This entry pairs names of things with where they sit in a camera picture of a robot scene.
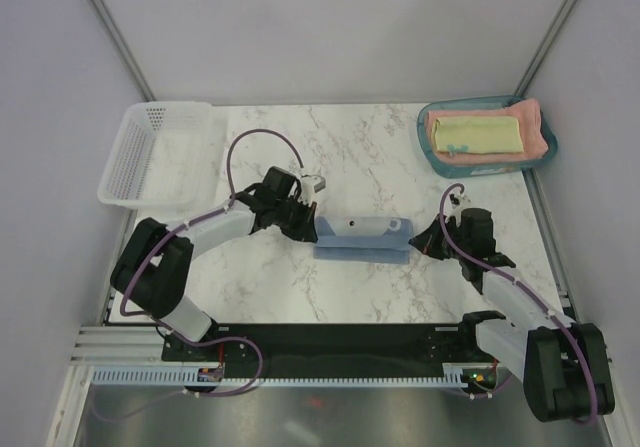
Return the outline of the blue towel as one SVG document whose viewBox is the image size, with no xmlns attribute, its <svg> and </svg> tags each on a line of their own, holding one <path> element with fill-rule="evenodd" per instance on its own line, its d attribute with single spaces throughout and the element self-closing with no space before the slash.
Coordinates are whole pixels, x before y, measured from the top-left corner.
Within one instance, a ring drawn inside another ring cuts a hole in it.
<svg viewBox="0 0 640 447">
<path fill-rule="evenodd" d="M 401 217 L 317 217 L 315 259 L 405 265 L 411 220 Z"/>
</svg>

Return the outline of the pink terry towel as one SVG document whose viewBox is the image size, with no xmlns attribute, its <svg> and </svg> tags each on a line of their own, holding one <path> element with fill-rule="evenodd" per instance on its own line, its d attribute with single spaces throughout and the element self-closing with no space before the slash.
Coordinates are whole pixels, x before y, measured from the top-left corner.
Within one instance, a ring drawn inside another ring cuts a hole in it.
<svg viewBox="0 0 640 447">
<path fill-rule="evenodd" d="M 549 150 L 534 99 L 490 109 L 432 108 L 424 124 L 427 145 L 447 165 L 521 163 L 539 160 Z"/>
</svg>

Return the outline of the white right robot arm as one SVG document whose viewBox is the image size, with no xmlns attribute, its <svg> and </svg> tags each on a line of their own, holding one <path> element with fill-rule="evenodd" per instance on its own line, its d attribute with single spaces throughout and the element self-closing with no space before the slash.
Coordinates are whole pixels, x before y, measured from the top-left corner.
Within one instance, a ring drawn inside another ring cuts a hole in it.
<svg viewBox="0 0 640 447">
<path fill-rule="evenodd" d="M 458 352 L 469 361 L 498 360 L 521 382 L 538 420 L 586 423 L 614 411 L 602 332 L 555 310 L 523 280 L 496 248 L 490 211 L 457 207 L 438 214 L 409 244 L 432 259 L 457 261 L 463 278 L 495 305 L 464 315 Z"/>
</svg>

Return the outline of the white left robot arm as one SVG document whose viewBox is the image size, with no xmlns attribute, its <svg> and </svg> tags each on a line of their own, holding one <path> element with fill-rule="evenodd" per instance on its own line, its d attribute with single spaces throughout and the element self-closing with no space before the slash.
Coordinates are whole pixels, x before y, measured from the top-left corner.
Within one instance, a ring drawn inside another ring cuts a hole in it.
<svg viewBox="0 0 640 447">
<path fill-rule="evenodd" d="M 210 213 L 182 224 L 151 217 L 138 223 L 110 276 L 122 295 L 121 314 L 131 301 L 144 314 L 184 338 L 197 361 L 213 358 L 219 347 L 216 322 L 186 294 L 191 263 L 236 238 L 272 226 L 296 242 L 315 243 L 315 196 L 326 187 L 320 175 L 300 178 L 272 167 L 264 179 L 231 195 Z"/>
</svg>

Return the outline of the yellow green towel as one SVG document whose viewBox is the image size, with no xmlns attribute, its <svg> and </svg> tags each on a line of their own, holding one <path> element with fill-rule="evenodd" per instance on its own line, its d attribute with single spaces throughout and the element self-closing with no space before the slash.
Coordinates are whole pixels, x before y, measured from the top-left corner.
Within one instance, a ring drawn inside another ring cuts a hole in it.
<svg viewBox="0 0 640 447">
<path fill-rule="evenodd" d="M 432 123 L 438 152 L 449 154 L 518 154 L 524 152 L 519 121 L 510 116 L 447 116 Z"/>
</svg>

